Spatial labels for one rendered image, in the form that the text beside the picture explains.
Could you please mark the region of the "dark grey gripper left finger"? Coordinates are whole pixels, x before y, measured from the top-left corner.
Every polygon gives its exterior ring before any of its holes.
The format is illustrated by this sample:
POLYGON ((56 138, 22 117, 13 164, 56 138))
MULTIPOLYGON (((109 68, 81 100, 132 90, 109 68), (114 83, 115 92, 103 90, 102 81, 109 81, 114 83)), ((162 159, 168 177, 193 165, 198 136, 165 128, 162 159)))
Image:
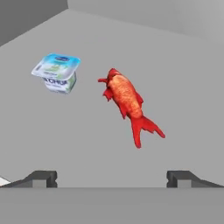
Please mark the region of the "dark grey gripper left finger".
POLYGON ((23 179, 3 185, 3 188, 57 188, 57 177, 56 171, 34 171, 23 179))

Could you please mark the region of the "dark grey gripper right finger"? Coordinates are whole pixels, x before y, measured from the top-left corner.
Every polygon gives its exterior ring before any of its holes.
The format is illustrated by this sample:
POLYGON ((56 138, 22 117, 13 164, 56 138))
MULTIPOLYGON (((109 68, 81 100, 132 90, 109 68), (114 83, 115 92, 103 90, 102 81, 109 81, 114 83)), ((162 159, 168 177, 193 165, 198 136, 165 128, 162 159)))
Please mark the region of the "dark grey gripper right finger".
POLYGON ((222 185, 198 178, 190 171, 168 171, 166 177, 168 188, 222 188, 222 185))

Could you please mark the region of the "red orange fish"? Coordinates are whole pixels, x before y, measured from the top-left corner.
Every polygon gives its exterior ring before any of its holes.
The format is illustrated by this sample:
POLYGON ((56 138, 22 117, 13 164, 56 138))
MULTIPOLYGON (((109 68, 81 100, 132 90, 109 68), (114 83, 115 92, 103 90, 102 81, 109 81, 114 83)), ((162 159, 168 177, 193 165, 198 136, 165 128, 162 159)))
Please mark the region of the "red orange fish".
POLYGON ((138 149, 141 148, 141 130, 147 130, 150 133, 157 132, 162 138, 165 138, 165 133, 144 115, 142 110, 144 99, 125 75, 115 68, 111 68, 107 77, 99 78, 98 81, 106 84, 103 95, 108 101, 114 100, 120 109, 122 118, 130 119, 134 143, 138 149))

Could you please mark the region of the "white blue yogurt cup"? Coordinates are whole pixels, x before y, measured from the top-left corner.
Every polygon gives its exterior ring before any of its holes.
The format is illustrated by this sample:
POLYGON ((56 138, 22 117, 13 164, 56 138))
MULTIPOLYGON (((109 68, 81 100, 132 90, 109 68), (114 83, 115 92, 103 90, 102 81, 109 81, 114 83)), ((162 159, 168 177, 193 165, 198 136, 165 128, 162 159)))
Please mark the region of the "white blue yogurt cup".
POLYGON ((76 69, 81 60, 58 53, 46 55, 31 71, 52 92, 69 94, 76 82, 76 69))

